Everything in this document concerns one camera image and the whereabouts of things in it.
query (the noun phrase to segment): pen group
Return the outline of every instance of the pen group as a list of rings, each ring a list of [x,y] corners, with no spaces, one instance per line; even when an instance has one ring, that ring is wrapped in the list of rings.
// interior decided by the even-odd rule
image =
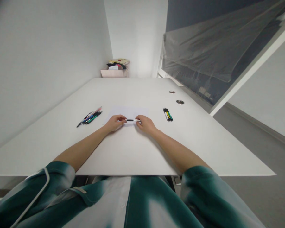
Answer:
[[[92,122],[94,119],[96,119],[96,117],[102,113],[102,111],[100,111],[101,108],[102,106],[100,106],[96,111],[90,112],[89,114],[87,114],[87,116],[77,125],[77,127],[79,127],[80,125],[84,125],[84,124],[87,125],[90,122]],[[167,108],[163,108],[163,111],[165,113],[167,121],[172,122],[173,118],[169,110]],[[141,120],[133,120],[133,119],[127,119],[126,121],[141,122]]]
[[[83,124],[87,125],[90,122],[92,122],[97,116],[99,116],[102,113],[102,111],[100,112],[101,107],[97,109],[96,111],[90,112],[89,114],[87,114],[87,116],[77,125],[77,127]]]
[[[167,108],[163,108],[163,111],[164,111],[164,113],[165,113],[165,116],[166,116],[167,121],[168,121],[168,122],[170,122],[170,121],[173,122],[173,118],[172,118],[172,116],[171,116],[169,110],[168,110]]]

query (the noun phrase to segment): white wall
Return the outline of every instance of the white wall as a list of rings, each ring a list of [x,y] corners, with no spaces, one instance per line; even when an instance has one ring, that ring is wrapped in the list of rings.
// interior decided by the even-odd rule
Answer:
[[[285,42],[229,102],[285,136]]]
[[[0,1],[0,146],[111,58],[103,0]]]
[[[156,77],[168,0],[104,0],[114,58],[131,61],[130,77]]]

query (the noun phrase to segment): gray floor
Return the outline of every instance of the gray floor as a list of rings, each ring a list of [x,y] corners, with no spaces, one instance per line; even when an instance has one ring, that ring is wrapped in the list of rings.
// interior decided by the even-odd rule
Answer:
[[[223,177],[267,228],[285,227],[285,145],[223,107],[214,118],[277,175]]]

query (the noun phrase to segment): wrist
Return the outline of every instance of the wrist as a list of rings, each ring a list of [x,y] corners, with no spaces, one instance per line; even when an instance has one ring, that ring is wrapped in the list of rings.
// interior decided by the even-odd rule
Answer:
[[[109,134],[111,131],[109,130],[108,127],[106,127],[106,125],[103,125],[101,128],[99,128],[99,130],[101,131],[101,133],[107,135]]]
[[[160,130],[158,130],[157,128],[153,129],[149,135],[152,137],[152,138],[155,138],[157,135],[159,135],[161,133]]]

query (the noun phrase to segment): white cord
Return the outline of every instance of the white cord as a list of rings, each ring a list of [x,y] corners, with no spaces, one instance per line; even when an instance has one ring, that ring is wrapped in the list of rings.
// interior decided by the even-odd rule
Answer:
[[[19,216],[19,218],[14,222],[14,224],[10,227],[13,228],[17,223],[22,219],[22,217],[26,214],[26,212],[30,209],[30,207],[33,205],[33,203],[37,200],[37,198],[40,196],[40,194],[43,192],[43,190],[46,188],[47,184],[50,182],[50,175],[48,174],[48,170],[46,167],[43,168],[45,175],[47,176],[47,181],[45,185],[42,187],[40,192],[35,196],[35,198],[32,200],[32,202],[27,206],[27,208],[22,212],[22,214]]]

